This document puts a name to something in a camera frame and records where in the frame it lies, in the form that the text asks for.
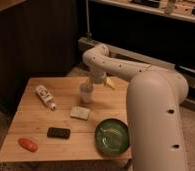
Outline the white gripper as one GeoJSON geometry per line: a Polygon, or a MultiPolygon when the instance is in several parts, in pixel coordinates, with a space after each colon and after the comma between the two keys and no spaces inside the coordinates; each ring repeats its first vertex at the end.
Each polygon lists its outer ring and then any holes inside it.
{"type": "Polygon", "coordinates": [[[103,84],[106,87],[109,87],[111,89],[115,89],[115,85],[113,81],[110,78],[106,78],[106,73],[99,70],[91,70],[89,74],[89,78],[93,84],[103,84]]]}

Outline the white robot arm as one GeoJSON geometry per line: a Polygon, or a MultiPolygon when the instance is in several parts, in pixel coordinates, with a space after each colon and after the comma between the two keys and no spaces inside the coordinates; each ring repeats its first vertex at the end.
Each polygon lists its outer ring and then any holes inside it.
{"type": "Polygon", "coordinates": [[[126,111],[134,171],[189,171],[180,104],[189,91],[180,73],[151,64],[115,59],[99,44],[83,53],[91,80],[106,74],[128,82],[126,111]]]}

